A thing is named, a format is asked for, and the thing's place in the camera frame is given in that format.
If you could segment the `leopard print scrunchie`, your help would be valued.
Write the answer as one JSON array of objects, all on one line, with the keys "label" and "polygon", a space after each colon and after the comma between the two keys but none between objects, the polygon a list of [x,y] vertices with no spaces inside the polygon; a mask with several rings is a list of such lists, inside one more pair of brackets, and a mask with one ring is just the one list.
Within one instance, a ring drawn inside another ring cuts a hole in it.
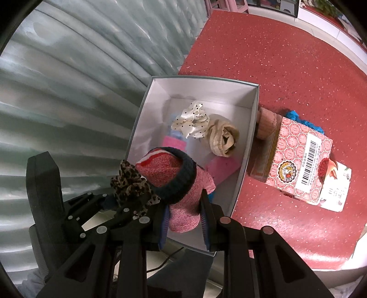
[{"label": "leopard print scrunchie", "polygon": [[161,202],[153,185],[127,160],[121,160],[118,175],[111,178],[110,186],[119,209],[129,209],[133,220],[146,216],[150,206]]}]

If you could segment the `pink foam sponge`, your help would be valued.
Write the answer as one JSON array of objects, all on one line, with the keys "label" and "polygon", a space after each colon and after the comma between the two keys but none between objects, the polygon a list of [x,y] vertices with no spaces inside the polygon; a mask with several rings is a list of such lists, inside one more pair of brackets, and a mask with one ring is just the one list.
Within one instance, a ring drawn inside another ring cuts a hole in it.
[{"label": "pink foam sponge", "polygon": [[186,141],[166,135],[163,138],[161,147],[172,147],[185,152],[186,145],[187,145]]},{"label": "pink foam sponge", "polygon": [[228,179],[234,172],[241,168],[241,163],[234,157],[215,156],[205,169],[212,176],[216,186]]}]

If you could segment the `beige knit sock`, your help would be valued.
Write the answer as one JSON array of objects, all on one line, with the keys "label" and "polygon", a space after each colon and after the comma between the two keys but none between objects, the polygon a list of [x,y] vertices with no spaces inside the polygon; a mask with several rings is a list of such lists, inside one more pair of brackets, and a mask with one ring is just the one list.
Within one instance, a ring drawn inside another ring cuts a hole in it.
[{"label": "beige knit sock", "polygon": [[202,144],[212,154],[229,158],[239,141],[239,130],[224,116],[209,115],[209,119],[198,125],[202,129]]}]

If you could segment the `cream polka dot scrunchie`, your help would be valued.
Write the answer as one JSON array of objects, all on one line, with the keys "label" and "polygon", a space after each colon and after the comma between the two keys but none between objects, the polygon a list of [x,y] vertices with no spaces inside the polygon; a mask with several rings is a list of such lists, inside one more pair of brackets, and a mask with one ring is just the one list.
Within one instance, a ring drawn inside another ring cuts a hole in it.
[{"label": "cream polka dot scrunchie", "polygon": [[210,123],[210,117],[203,109],[203,103],[193,101],[171,124],[173,131],[180,132],[186,139],[204,138]]}]

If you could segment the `light blue fluffy cloth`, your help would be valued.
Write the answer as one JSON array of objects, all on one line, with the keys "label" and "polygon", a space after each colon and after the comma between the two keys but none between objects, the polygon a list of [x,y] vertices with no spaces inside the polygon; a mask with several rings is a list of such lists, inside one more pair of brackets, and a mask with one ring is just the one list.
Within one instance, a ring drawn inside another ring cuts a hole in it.
[{"label": "light blue fluffy cloth", "polygon": [[184,140],[184,136],[181,131],[179,130],[170,130],[168,136],[176,138],[178,140]]}]

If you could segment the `white fox tissue box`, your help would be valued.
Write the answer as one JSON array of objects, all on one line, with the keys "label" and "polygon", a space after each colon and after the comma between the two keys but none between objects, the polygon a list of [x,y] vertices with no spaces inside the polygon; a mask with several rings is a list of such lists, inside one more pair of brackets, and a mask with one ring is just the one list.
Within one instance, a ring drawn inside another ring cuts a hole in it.
[{"label": "white fox tissue box", "polygon": [[332,212],[342,212],[347,200],[352,176],[351,168],[338,161],[328,160],[318,206]]}]

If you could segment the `grey green curtain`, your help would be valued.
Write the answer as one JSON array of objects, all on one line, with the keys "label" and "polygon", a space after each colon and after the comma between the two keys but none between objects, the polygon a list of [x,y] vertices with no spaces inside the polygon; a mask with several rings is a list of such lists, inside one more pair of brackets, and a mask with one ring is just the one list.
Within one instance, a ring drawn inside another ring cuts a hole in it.
[{"label": "grey green curtain", "polygon": [[65,199],[105,188],[153,76],[175,75],[207,20],[203,1],[42,1],[1,53],[1,263],[37,269],[25,186],[49,152]]}]

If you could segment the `red speckled floor mat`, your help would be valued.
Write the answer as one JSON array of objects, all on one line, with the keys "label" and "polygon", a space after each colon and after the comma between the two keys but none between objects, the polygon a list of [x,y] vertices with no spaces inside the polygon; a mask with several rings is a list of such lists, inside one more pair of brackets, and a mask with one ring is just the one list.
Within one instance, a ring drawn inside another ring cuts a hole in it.
[{"label": "red speckled floor mat", "polygon": [[233,217],[255,229],[273,226],[313,269],[344,268],[366,224],[366,74],[302,29],[221,11],[208,19],[180,73],[257,83],[262,107],[294,110],[332,139],[332,158],[352,170],[341,212],[291,199],[248,176]]}]

